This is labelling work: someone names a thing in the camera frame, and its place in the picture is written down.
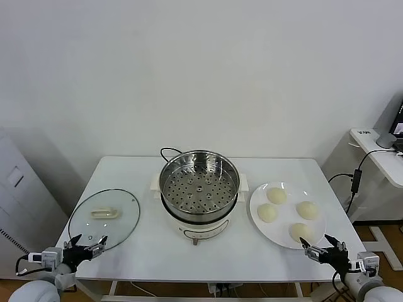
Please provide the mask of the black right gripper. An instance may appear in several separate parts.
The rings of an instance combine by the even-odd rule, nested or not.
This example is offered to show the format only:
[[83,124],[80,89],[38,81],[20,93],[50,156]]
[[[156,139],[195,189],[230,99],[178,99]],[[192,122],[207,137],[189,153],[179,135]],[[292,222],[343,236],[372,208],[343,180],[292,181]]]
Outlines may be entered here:
[[341,277],[344,277],[349,270],[349,253],[346,245],[328,234],[325,234],[325,238],[333,247],[324,248],[322,253],[322,249],[312,246],[300,237],[305,255],[312,260],[319,260],[321,264],[329,264]]

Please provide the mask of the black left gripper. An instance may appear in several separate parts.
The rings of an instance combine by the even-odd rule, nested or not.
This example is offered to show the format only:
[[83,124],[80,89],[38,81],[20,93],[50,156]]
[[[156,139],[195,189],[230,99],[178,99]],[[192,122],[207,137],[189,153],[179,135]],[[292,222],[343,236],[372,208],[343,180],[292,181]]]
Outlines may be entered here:
[[71,271],[77,271],[79,264],[85,260],[91,260],[93,254],[102,254],[105,251],[107,236],[102,236],[100,240],[90,246],[77,245],[82,237],[78,234],[72,237],[68,242],[64,242],[63,261]]

